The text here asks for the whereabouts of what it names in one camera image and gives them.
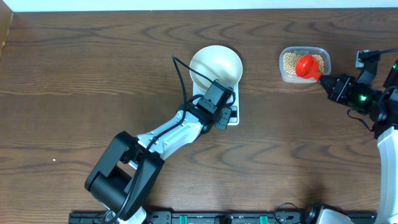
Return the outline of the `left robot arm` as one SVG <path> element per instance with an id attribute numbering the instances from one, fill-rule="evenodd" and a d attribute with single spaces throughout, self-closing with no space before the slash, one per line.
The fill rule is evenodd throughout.
<path id="1" fill-rule="evenodd" d="M 212 127 L 225 129 L 232 112 L 230 105 L 189 102 L 148 133 L 117 134 L 85 181 L 85 189 L 108 209 L 103 223 L 142 223 L 143 204 L 165 160 Z"/>

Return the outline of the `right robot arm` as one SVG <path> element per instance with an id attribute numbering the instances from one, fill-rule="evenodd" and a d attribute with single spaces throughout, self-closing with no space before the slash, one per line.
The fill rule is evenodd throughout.
<path id="1" fill-rule="evenodd" d="M 368 115 L 374 123 L 370 132 L 377 140 L 381 159 L 381 193 L 375 223 L 397 223 L 397 64 L 393 64 L 383 87 L 351 75 L 322 75 L 319 79 L 328 99 Z"/>

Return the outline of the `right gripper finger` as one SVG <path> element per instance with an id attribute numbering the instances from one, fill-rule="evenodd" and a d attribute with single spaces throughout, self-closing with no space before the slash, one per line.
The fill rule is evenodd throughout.
<path id="1" fill-rule="evenodd" d="M 340 79 L 342 74 L 340 75 L 321 75 L 319 78 L 319 83 L 330 83 L 337 81 L 337 79 Z"/>
<path id="2" fill-rule="evenodd" d="M 327 95 L 332 95 L 333 94 L 333 89 L 335 87 L 335 82 L 334 81 L 320 81 L 320 85 L 326 91 Z"/>

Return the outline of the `red plastic measuring scoop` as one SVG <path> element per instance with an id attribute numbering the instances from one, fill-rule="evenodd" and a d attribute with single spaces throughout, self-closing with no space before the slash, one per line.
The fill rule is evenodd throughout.
<path id="1" fill-rule="evenodd" d="M 321 73 L 319 71 L 319 62 L 312 55 L 302 56 L 295 67 L 296 76 L 304 79 L 314 78 L 319 81 Z"/>

